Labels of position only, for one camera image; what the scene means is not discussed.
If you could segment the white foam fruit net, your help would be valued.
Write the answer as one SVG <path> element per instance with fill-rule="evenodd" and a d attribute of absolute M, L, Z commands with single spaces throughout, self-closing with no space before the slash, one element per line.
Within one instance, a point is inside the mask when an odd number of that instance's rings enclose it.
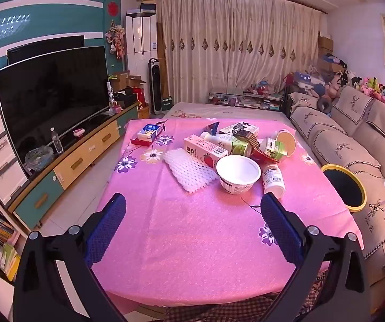
<path fill-rule="evenodd" d="M 217 173 L 210 166 L 182 148 L 167 151 L 164 161 L 177 182 L 188 193 L 195 193 L 218 178 Z"/>

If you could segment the yellow rimmed black trash bin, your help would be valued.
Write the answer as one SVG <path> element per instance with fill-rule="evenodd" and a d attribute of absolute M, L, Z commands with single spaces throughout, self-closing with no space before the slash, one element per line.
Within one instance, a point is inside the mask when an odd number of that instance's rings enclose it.
<path fill-rule="evenodd" d="M 367 204 L 365 187 L 349 169 L 336 164 L 326 164 L 321 167 L 321 171 L 342 198 L 350 213 L 363 210 Z"/>

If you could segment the beige sofa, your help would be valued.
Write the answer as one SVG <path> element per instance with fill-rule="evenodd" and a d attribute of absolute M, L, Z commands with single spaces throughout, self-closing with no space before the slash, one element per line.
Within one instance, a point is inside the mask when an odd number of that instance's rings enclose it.
<path fill-rule="evenodd" d="M 353 217 L 363 236 L 368 280 L 385 278 L 385 104 L 344 86 L 330 114 L 317 109 L 317 98 L 292 92 L 288 114 L 322 165 L 337 164 L 363 184 L 367 203 Z"/>

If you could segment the grey neck pillow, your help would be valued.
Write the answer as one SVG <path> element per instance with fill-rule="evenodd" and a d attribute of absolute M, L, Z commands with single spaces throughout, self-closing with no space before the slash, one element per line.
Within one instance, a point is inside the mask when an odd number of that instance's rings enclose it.
<path fill-rule="evenodd" d="M 320 97 L 317 101 L 317 110 L 328 115 L 332 110 L 332 101 L 327 97 Z"/>

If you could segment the beige paper cup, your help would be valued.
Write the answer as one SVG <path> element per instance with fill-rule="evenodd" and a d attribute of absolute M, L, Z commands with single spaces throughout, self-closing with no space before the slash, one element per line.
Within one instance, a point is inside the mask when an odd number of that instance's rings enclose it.
<path fill-rule="evenodd" d="M 291 157 L 295 153 L 296 138 L 288 130 L 280 130 L 276 135 L 276 140 L 282 142 L 288 157 Z"/>

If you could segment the pile of plush toys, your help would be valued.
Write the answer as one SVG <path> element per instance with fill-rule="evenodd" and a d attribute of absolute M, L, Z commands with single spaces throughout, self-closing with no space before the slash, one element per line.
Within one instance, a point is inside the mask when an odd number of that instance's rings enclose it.
<path fill-rule="evenodd" d="M 339 91 L 344 86 L 351 86 L 353 89 L 377 99 L 385 104 L 385 85 L 379 83 L 376 77 L 373 78 L 361 78 L 356 76 L 352 71 L 348 70 L 347 64 L 340 58 L 330 53 L 325 53 L 322 59 L 332 65 L 338 65 L 341 69 L 335 72 L 333 79 L 336 80 L 335 89 Z"/>

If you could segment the green label yogurt bottle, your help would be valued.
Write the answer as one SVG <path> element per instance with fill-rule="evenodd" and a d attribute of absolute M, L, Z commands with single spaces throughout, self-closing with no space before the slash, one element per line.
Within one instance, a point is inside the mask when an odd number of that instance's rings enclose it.
<path fill-rule="evenodd" d="M 259 148 L 265 156 L 273 161 L 282 161 L 288 156 L 285 145 L 281 141 L 270 137 L 262 139 Z"/>

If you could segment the red snack wrapper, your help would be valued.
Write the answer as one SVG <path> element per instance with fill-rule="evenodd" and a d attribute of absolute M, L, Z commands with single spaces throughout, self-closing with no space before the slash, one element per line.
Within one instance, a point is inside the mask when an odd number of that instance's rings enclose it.
<path fill-rule="evenodd" d="M 271 162 L 271 163 L 279 162 L 277 159 L 273 159 L 271 156 L 265 154 L 263 151 L 261 151 L 258 148 L 252 149 L 250 158 L 254 159 L 255 161 L 261 161 L 261 162 Z"/>

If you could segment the pink floral tablecloth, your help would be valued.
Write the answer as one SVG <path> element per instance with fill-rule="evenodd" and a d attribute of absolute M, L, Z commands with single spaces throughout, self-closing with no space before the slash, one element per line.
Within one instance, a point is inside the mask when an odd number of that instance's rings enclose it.
<path fill-rule="evenodd" d="M 92 269 L 106 291 L 146 305 L 236 302 L 280 291 L 294 271 L 259 213 L 260 182 L 239 196 L 218 181 L 187 193 L 164 162 L 208 119 L 169 119 L 163 145 L 138 147 L 145 125 L 128 123 L 101 198 L 126 198 L 126 216 Z"/>

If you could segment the white floral print carton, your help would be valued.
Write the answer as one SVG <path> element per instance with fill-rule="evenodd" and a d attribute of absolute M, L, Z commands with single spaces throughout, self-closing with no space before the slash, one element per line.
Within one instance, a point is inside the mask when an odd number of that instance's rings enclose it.
<path fill-rule="evenodd" d="M 249 124 L 248 122 L 238 122 L 236 124 L 231 124 L 229 126 L 225 126 L 219 129 L 219 133 L 221 134 L 230 134 L 236 135 L 240 131 L 249 131 L 255 137 L 259 134 L 259 127 L 254 126 L 253 124 Z"/>

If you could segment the pink strawberry milk carton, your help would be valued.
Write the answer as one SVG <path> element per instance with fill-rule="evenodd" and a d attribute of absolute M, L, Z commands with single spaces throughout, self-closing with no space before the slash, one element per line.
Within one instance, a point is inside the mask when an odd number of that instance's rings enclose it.
<path fill-rule="evenodd" d="M 225 148 L 206 141 L 195 134 L 184 138 L 184 149 L 188 154 L 212 169 L 216 169 L 217 162 L 220 159 L 229 155 L 229 151 Z"/>

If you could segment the large black television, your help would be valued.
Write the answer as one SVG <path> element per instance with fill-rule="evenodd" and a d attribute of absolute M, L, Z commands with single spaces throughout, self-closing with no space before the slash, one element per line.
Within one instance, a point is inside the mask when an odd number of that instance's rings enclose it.
<path fill-rule="evenodd" d="M 20 162 L 106 109 L 106 52 L 102 46 L 41 54 L 0 69 L 0 107 Z"/>

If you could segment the cream patterned curtain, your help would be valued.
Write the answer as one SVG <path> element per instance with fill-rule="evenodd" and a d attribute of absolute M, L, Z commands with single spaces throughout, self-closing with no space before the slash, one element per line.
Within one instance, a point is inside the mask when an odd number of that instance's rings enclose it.
<path fill-rule="evenodd" d="M 241 93 L 317 62 L 322 12 L 287 0 L 154 0 L 162 28 L 168 93 L 204 103 Z"/>

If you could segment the black tower fan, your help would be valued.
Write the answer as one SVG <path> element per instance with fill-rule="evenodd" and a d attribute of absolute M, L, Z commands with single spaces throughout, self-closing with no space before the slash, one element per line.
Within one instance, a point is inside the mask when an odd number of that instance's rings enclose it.
<path fill-rule="evenodd" d="M 149 91 L 152 110 L 155 115 L 163 110 L 163 97 L 160 80 L 160 62 L 156 58 L 149 59 Z"/>

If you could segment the white standing air conditioner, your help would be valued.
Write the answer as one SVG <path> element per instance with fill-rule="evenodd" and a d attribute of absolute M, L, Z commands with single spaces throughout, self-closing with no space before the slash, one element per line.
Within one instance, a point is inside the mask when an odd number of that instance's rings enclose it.
<path fill-rule="evenodd" d="M 131 76 L 140 76 L 145 101 L 150 103 L 149 60 L 157 58 L 157 16 L 126 15 L 126 56 Z"/>

